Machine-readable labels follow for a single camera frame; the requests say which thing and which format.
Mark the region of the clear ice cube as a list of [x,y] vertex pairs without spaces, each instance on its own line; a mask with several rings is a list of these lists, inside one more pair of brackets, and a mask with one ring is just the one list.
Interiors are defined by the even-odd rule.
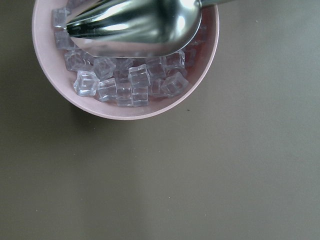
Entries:
[[80,49],[69,50],[64,54],[65,67],[68,71],[84,70],[88,65]]
[[97,95],[100,102],[115,100],[117,96],[115,78],[109,78],[101,81],[98,85]]
[[135,88],[147,87],[151,84],[151,77],[147,65],[142,64],[128,69],[128,79]]
[[54,28],[65,29],[67,16],[71,10],[67,7],[55,8],[51,11],[51,23]]
[[79,70],[73,88],[79,96],[95,96],[99,81],[94,72]]
[[188,84],[187,79],[178,71],[174,75],[167,77],[160,86],[160,89],[166,96],[174,97],[180,95]]

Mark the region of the pink bowl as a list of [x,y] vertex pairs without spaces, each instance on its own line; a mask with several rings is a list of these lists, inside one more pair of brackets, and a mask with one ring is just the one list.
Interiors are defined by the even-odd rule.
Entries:
[[152,99],[147,106],[121,107],[99,102],[93,97],[76,94],[73,83],[76,73],[68,71],[63,53],[56,48],[52,27],[52,10],[64,7],[65,0],[37,0],[32,14],[32,40],[37,60],[52,86],[71,104],[81,110],[112,120],[140,120],[160,115],[185,100],[205,78],[218,46],[220,20],[217,6],[202,11],[202,23],[207,27],[205,42],[196,50],[195,63],[187,68],[187,88],[172,98]]

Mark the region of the metal ice scoop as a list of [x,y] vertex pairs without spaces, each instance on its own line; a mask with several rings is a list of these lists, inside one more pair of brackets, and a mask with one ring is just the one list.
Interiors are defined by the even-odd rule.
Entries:
[[173,54],[196,35],[205,8],[221,0],[89,0],[66,20],[71,40],[94,57]]

